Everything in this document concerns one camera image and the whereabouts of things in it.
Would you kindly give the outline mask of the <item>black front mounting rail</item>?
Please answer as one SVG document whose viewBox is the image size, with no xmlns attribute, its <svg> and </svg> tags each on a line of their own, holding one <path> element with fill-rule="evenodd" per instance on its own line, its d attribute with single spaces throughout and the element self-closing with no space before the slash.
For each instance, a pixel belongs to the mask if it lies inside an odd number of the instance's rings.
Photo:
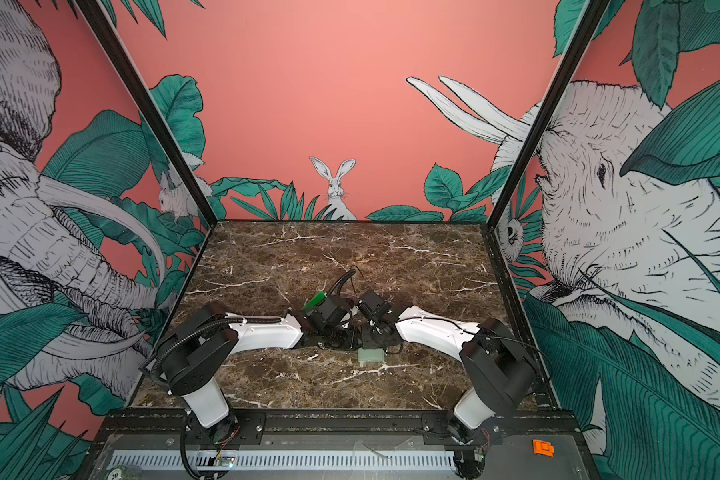
<svg viewBox="0 0 720 480">
<path fill-rule="evenodd" d="M 188 443 L 203 447 L 259 446 L 266 436 L 327 435 L 347 440 L 352 435 L 413 435 L 426 445 L 460 448 L 500 443 L 517 435 L 581 435 L 573 415 L 567 411 L 520 411 L 510 417 L 493 417 L 475 430 L 458 427 L 444 410 L 309 410 L 238 409 L 238 425 L 231 438 L 215 440 L 196 425 L 184 425 L 180 408 L 135 408 L 109 415 L 94 440 L 99 447 L 125 435 L 176 436 L 184 433 Z"/>
</svg>

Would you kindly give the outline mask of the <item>right black frame post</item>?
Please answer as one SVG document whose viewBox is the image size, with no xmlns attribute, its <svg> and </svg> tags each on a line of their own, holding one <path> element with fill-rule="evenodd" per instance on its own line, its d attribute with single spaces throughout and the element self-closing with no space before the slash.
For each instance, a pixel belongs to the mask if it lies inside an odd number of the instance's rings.
<svg viewBox="0 0 720 480">
<path fill-rule="evenodd" d="M 570 43 L 531 125 L 530 132 L 523 141 L 522 148 L 507 177 L 507 182 L 499 199 L 494 204 L 493 212 L 487 221 L 489 232 L 498 226 L 500 217 L 507 207 L 513 191 L 520 183 L 528 163 L 533 158 L 535 149 L 539 146 L 541 137 L 559 106 L 565 89 L 574 75 L 608 5 L 608 0 L 588 1 L 586 3 L 571 36 Z"/>
</svg>

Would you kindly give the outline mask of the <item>orange plastic clip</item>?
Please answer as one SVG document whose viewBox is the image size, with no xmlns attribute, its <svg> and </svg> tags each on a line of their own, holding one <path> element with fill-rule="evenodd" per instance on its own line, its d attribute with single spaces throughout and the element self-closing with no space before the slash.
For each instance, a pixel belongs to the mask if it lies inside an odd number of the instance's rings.
<svg viewBox="0 0 720 480">
<path fill-rule="evenodd" d="M 535 455 L 541 455 L 549 458 L 555 456 L 555 447 L 547 441 L 534 439 L 532 441 L 533 453 Z"/>
</svg>

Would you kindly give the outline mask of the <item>green plastic card tray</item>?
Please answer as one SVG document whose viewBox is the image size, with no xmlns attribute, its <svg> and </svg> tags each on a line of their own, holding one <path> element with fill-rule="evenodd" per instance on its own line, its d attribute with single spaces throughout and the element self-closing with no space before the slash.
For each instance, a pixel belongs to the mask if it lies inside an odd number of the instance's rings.
<svg viewBox="0 0 720 480">
<path fill-rule="evenodd" d="M 307 301 L 303 307 L 304 311 L 310 311 L 317 306 L 319 306 L 326 298 L 326 293 L 324 291 L 318 292 L 312 299 Z"/>
</svg>

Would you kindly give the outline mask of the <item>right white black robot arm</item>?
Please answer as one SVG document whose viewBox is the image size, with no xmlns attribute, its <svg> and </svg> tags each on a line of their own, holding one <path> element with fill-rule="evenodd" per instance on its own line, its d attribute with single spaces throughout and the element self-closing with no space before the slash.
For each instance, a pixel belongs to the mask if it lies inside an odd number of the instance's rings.
<svg viewBox="0 0 720 480">
<path fill-rule="evenodd" d="M 369 290 L 359 300 L 377 344 L 413 343 L 461 362 L 470 389 L 452 411 L 458 424 L 477 430 L 496 417 L 512 415 L 529 393 L 539 366 L 499 320 L 463 322 L 435 315 L 418 306 L 395 306 Z"/>
</svg>

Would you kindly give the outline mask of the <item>left black frame post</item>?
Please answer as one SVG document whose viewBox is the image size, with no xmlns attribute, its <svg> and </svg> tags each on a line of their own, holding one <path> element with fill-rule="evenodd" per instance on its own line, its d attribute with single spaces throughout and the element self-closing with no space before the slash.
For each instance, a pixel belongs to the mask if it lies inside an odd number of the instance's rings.
<svg viewBox="0 0 720 480">
<path fill-rule="evenodd" d="M 177 170 L 190 196 L 197 204 L 202 218 L 211 228 L 215 227 L 218 220 L 207 201 L 206 195 L 200 190 L 193 172 L 184 161 L 178 142 L 153 100 L 130 55 L 119 39 L 105 9 L 98 1 L 93 0 L 76 1 L 75 4 L 117 71 L 158 144 Z"/>
</svg>

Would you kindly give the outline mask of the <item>black frame post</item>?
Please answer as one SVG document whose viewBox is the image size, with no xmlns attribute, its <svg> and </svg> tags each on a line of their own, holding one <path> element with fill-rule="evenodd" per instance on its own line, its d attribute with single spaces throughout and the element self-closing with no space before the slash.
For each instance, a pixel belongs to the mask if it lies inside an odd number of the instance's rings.
<svg viewBox="0 0 720 480">
<path fill-rule="evenodd" d="M 98 1 L 93 0 L 76 1 L 75 4 L 117 71 L 158 144 L 177 170 L 190 196 L 197 204 L 202 218 L 211 228 L 215 227 L 218 220 L 207 201 L 206 195 L 200 190 L 193 172 L 184 161 L 178 142 L 153 100 L 130 55 L 119 39 L 105 9 Z"/>
<path fill-rule="evenodd" d="M 507 207 L 513 191 L 520 183 L 528 163 L 533 158 L 535 149 L 539 146 L 541 137 L 559 106 L 565 89 L 574 75 L 608 5 L 608 0 L 588 1 L 586 3 L 571 36 L 570 43 L 531 125 L 530 132 L 523 141 L 522 148 L 507 177 L 507 182 L 499 199 L 494 204 L 493 212 L 487 221 L 489 232 L 498 226 L 500 217 Z"/>
</svg>

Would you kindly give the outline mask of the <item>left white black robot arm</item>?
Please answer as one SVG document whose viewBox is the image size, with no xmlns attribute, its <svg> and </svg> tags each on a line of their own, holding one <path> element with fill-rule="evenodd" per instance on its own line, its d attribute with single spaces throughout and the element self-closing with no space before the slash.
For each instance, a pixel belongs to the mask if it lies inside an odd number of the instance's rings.
<svg viewBox="0 0 720 480">
<path fill-rule="evenodd" d="M 342 303 L 332 304 L 327 316 L 318 307 L 306 312 L 287 310 L 281 316 L 254 316 L 233 313 L 223 303 L 212 301 L 167 333 L 140 370 L 163 391 L 180 398 L 189 415 L 211 430 L 236 421 L 215 379 L 229 356 L 319 345 L 357 350 L 362 339 L 351 329 L 350 318 L 351 308 Z"/>
</svg>

